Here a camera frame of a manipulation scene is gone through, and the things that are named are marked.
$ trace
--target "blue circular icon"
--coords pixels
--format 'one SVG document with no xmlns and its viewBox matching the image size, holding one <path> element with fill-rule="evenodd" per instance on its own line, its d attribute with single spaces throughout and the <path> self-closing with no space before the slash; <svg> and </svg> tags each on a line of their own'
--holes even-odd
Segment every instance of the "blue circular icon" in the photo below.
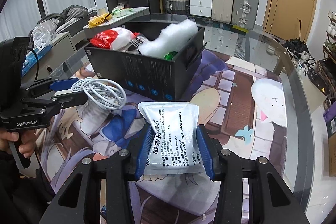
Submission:
<svg viewBox="0 0 336 224">
<path fill-rule="evenodd" d="M 166 99 L 171 101 L 173 99 L 173 97 L 169 94 L 166 94 Z"/>
</svg>

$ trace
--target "white cartoon ghost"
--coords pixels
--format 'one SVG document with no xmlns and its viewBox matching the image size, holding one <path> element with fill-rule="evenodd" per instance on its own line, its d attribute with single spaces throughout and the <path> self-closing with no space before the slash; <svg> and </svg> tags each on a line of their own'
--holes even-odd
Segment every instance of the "white cartoon ghost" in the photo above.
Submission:
<svg viewBox="0 0 336 224">
<path fill-rule="evenodd" d="M 287 127 L 285 96 L 280 82 L 258 79 L 251 87 L 252 97 L 261 109 L 262 122 L 274 122 Z"/>
</svg>

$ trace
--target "barcode label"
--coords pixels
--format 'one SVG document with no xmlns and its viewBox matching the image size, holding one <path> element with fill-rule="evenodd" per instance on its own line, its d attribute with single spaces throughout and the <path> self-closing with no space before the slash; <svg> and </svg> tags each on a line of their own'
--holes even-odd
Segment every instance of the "barcode label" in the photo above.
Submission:
<svg viewBox="0 0 336 224">
<path fill-rule="evenodd" d="M 336 132 L 336 124 L 335 124 L 335 120 L 331 120 L 330 122 L 331 124 L 331 131 L 333 132 L 333 134 Z"/>
</svg>

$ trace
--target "yellow plastic bag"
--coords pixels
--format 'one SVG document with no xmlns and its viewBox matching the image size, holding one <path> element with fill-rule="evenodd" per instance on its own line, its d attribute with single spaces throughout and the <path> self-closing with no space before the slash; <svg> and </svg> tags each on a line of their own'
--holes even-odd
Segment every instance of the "yellow plastic bag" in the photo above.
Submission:
<svg viewBox="0 0 336 224">
<path fill-rule="evenodd" d="M 97 16 L 89 21 L 89 28 L 93 28 L 104 23 L 106 20 L 110 20 L 112 18 L 111 13 L 106 13 L 101 16 Z"/>
</svg>

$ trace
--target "blue butterfly illustration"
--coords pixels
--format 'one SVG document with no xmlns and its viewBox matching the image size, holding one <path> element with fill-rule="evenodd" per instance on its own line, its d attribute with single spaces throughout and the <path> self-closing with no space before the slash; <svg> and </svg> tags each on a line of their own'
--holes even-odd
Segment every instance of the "blue butterfly illustration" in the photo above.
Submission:
<svg viewBox="0 0 336 224">
<path fill-rule="evenodd" d="M 252 140 L 252 134 L 253 128 L 249 129 L 249 126 L 245 126 L 244 129 L 238 130 L 235 136 L 243 137 L 243 139 L 245 140 L 245 144 L 248 145 Z"/>
</svg>

